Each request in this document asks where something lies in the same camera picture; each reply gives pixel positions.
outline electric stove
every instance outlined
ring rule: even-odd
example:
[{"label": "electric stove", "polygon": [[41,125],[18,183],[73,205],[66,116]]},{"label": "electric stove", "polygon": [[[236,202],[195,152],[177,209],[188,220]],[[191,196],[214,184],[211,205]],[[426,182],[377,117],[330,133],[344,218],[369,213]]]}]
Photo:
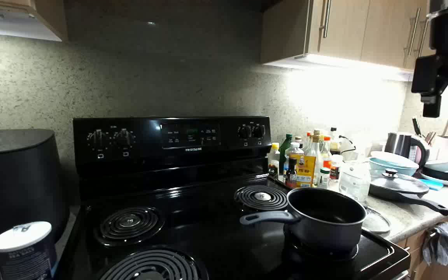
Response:
[{"label": "electric stove", "polygon": [[82,206],[58,280],[389,280],[410,266],[405,250],[366,231],[350,254],[330,255],[283,224],[241,225],[287,206],[289,189],[266,173],[268,117],[73,125]]}]

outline digital display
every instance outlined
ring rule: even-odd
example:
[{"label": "digital display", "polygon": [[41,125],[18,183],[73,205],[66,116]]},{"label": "digital display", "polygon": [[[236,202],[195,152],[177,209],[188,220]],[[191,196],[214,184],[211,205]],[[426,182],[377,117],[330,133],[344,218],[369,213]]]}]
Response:
[{"label": "digital display", "polygon": [[198,133],[198,129],[187,129],[186,134],[196,134]]}]

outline yellow label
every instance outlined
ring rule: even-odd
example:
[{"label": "yellow label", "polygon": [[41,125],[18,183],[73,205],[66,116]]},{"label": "yellow label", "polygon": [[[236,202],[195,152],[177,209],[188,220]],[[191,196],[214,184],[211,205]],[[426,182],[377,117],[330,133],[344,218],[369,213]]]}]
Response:
[{"label": "yellow label", "polygon": [[311,187],[316,157],[304,156],[303,154],[290,154],[290,157],[297,159],[297,165],[295,165],[295,170],[297,171],[297,188]]}]

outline gray towel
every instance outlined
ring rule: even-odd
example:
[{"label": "gray towel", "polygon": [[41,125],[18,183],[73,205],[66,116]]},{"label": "gray towel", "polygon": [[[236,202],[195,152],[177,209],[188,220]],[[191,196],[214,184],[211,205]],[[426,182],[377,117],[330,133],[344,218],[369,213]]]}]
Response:
[{"label": "gray towel", "polygon": [[428,266],[432,263],[448,265],[448,222],[438,223],[428,233],[422,248],[425,262]]}]

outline control panel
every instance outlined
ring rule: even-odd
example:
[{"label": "control panel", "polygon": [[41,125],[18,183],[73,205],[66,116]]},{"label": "control panel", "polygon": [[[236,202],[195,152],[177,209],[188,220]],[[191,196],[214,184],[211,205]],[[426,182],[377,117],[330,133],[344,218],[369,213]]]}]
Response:
[{"label": "control panel", "polygon": [[160,161],[240,149],[268,149],[269,117],[74,119],[76,165]]}]

